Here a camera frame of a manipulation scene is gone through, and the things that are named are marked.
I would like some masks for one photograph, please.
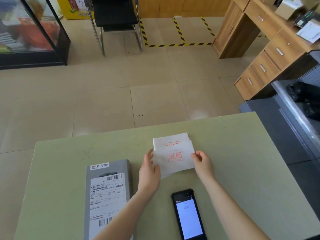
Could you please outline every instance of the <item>red stamp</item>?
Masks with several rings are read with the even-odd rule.
[[[168,154],[168,161],[169,162],[176,162],[176,161],[182,161],[183,160],[183,151],[177,150],[174,152],[170,152]]]
[[[178,141],[174,141],[174,142],[165,143],[165,146],[166,147],[170,147],[170,146],[177,145],[177,144],[179,144],[179,142]]]

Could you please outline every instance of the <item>yellow poster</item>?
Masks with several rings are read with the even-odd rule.
[[[87,12],[87,7],[84,0],[57,0],[61,8],[62,14],[66,19],[89,19],[89,14]],[[91,0],[89,1],[89,8],[94,18],[94,8],[92,6]]]

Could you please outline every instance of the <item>black phone case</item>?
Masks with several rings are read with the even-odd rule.
[[[177,222],[178,222],[178,226],[179,226],[179,231],[180,231],[180,236],[181,236],[181,240],[184,240],[184,237],[183,237],[183,231],[182,231],[182,227],[181,227],[181,222],[180,222],[180,219],[179,219],[179,214],[178,214],[178,209],[177,209],[177,205],[176,205],[176,202],[174,201],[174,196],[175,195],[178,195],[178,194],[181,194],[181,193],[191,193],[191,195],[193,196],[193,200],[194,200],[194,205],[195,205],[195,209],[197,210],[197,214],[198,214],[198,218],[199,218],[199,222],[200,222],[200,226],[201,226],[201,229],[202,229],[202,232],[203,234],[200,235],[200,236],[195,236],[195,237],[192,237],[192,238],[188,238],[188,240],[207,240],[207,236],[206,236],[206,233],[205,233],[205,230],[203,228],[203,225],[202,225],[202,220],[201,220],[201,217],[200,217],[200,213],[199,213],[199,209],[198,209],[198,206],[197,206],[197,201],[196,201],[196,198],[195,198],[195,195],[194,195],[194,191],[193,189],[186,189],[186,190],[182,190],[182,191],[179,191],[179,192],[174,192],[171,194],[171,198],[172,198],[172,202],[173,202],[173,207],[174,207],[174,211],[176,213],[176,218],[177,218]]]

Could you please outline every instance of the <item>chair seat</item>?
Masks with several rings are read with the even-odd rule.
[[[94,3],[93,8],[97,27],[138,24],[137,17],[130,3],[117,3],[113,5]]]

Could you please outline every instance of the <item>phone screen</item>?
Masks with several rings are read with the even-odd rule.
[[[184,239],[203,234],[192,195],[176,200],[176,206]]]

